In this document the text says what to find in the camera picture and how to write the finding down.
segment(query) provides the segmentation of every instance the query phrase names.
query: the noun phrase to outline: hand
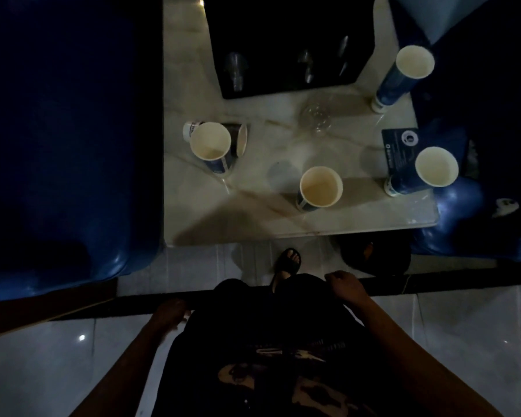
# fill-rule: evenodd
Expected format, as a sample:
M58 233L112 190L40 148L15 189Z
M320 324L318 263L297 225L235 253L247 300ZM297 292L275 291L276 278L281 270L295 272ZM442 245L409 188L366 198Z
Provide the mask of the hand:
M335 271L327 273L324 278L332 287L332 291L339 298L349 303L354 308L362 308L370 302L370 297L363 288L363 284L353 273Z
M170 299L162 303L151 317L149 324L161 332L174 330L181 321L187 321L190 312L187 303L180 299Z

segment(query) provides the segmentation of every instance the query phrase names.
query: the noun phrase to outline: forearm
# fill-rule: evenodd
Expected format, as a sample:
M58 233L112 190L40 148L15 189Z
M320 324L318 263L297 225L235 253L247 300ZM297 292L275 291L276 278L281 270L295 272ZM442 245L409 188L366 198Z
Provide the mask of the forearm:
M461 379L413 341L372 299L351 306L380 345L403 387L437 416L501 416Z
M148 322L71 417L134 417L162 335Z

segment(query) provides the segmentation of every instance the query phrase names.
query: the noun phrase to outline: person's left hand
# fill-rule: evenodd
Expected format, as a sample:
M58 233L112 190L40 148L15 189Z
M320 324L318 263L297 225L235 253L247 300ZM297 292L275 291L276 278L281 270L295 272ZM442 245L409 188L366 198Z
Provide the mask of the person's left hand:
M189 314L187 303L184 300L170 299L162 303L154 312L149 324L158 331L169 332L174 330L181 321L186 320L186 315Z

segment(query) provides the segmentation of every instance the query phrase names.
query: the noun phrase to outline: coaster logo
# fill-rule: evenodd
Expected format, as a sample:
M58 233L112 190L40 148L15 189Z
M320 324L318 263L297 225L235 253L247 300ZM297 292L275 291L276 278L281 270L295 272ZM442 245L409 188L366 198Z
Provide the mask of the coaster logo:
M415 146L417 143L419 143L419 137L417 136L417 133L411 130L407 130L402 133L401 141L404 145Z

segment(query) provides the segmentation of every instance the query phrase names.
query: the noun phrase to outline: foot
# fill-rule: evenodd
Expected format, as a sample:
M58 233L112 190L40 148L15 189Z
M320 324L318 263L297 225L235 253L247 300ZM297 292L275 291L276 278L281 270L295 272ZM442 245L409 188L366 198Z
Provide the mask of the foot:
M288 250L286 252L286 256L290 258L294 263L299 263L299 256L298 254L294 253L293 250ZM289 272L285 271L278 271L274 274L274 282L272 283L272 292L276 291L276 287L280 283L280 281L283 281L287 278L289 278L291 274Z

